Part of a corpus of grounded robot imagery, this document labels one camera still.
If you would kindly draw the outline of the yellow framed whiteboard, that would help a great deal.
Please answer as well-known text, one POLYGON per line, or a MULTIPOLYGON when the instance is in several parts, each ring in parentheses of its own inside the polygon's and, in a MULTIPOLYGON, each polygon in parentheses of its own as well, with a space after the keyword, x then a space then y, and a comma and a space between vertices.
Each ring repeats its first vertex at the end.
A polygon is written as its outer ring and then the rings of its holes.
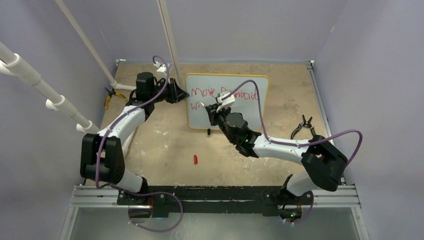
POLYGON ((262 128, 258 100, 261 112, 265 112, 270 80, 266 75, 243 74, 212 74, 188 73, 185 76, 185 91, 187 98, 187 121, 191 129, 218 130, 218 126, 211 126, 208 114, 202 104, 216 103, 219 93, 233 91, 246 80, 253 80, 258 88, 251 82, 244 84, 233 95, 235 103, 231 106, 232 112, 241 113, 248 122, 248 127, 254 131, 262 128))

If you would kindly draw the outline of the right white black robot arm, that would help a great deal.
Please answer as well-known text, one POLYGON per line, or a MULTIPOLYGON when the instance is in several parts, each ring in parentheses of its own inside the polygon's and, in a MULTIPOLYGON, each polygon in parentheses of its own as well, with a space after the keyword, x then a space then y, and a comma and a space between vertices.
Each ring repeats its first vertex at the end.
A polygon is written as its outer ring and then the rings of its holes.
POLYGON ((315 135, 308 140, 292 140, 283 144, 279 138, 251 130, 239 112, 231 108, 218 109, 218 104, 205 106, 210 124, 218 126, 228 141, 245 157, 276 158, 299 164, 304 171, 289 175, 278 198, 288 204, 314 189, 334 192, 338 189, 348 159, 324 137, 315 135))

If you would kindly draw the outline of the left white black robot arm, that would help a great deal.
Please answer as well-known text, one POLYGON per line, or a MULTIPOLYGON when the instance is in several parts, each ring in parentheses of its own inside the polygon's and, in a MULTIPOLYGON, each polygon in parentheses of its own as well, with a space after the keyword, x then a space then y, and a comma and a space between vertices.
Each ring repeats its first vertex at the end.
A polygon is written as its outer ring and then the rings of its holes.
POLYGON ((149 199, 148 183, 126 169, 124 143, 150 117, 155 103, 176 104, 187 99, 189 93, 174 78, 157 79, 151 72, 139 73, 135 83, 122 113, 106 128, 83 137, 79 173, 87 180, 130 192, 130 199, 142 205, 149 199))

